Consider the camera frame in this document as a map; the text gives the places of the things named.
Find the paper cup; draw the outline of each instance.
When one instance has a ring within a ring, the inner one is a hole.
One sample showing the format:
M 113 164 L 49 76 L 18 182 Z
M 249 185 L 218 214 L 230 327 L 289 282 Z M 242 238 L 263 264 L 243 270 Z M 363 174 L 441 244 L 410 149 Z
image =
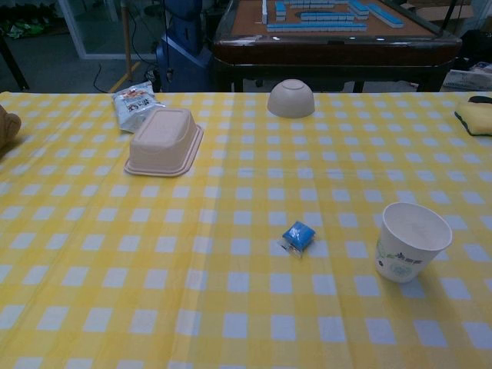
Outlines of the paper cup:
M 411 281 L 453 241 L 449 224 L 432 210 L 395 202 L 383 211 L 376 269 L 395 282 Z

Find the table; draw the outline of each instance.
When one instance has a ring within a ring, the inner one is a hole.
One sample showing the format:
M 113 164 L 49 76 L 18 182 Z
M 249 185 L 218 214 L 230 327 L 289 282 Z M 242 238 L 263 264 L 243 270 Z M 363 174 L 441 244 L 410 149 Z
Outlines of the table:
M 267 32 L 261 24 L 261 0 L 231 0 L 214 40 L 218 88 L 242 91 L 243 78 L 329 78 L 356 81 L 407 80 L 419 91 L 439 91 L 461 41 L 390 1 L 375 1 L 404 22 L 391 28 L 369 15 L 366 32 Z M 346 12 L 335 5 L 329 12 Z M 304 9 L 288 7 L 288 23 Z M 268 1 L 269 22 L 274 2 Z
M 22 117 L 0 161 L 0 367 L 492 366 L 490 138 L 470 94 L 166 94 L 204 128 L 180 178 L 124 173 L 110 95 L 0 94 Z M 409 284 L 381 278 L 381 211 L 417 201 L 454 243 Z M 295 220 L 301 259 L 276 240 Z

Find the blue wrapper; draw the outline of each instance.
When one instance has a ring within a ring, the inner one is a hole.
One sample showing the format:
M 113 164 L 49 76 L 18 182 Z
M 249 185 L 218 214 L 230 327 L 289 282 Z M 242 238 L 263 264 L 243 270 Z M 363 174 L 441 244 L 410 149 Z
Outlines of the blue wrapper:
M 282 235 L 280 245 L 287 251 L 300 256 L 313 241 L 316 232 L 306 224 L 296 221 L 287 232 Z

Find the tablecloth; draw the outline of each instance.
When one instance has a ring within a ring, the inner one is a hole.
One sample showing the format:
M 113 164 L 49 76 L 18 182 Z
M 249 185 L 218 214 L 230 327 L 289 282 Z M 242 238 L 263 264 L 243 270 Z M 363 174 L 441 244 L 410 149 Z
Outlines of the tablecloth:
M 492 367 L 492 138 L 469 94 L 166 94 L 204 129 L 180 178 L 123 171 L 109 95 L 0 95 L 0 367 Z M 428 206 L 454 243 L 408 284 L 374 267 L 381 212 Z M 303 258 L 277 239 L 317 232 Z

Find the white bowl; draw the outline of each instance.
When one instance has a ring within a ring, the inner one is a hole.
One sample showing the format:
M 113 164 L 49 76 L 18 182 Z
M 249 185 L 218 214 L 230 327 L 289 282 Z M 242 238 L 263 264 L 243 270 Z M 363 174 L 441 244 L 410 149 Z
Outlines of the white bowl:
M 188 109 L 155 108 L 131 140 L 125 170 L 133 175 L 182 175 L 190 169 L 202 136 Z
M 271 90 L 270 113 L 283 118 L 303 118 L 314 113 L 313 91 L 303 81 L 286 79 Z

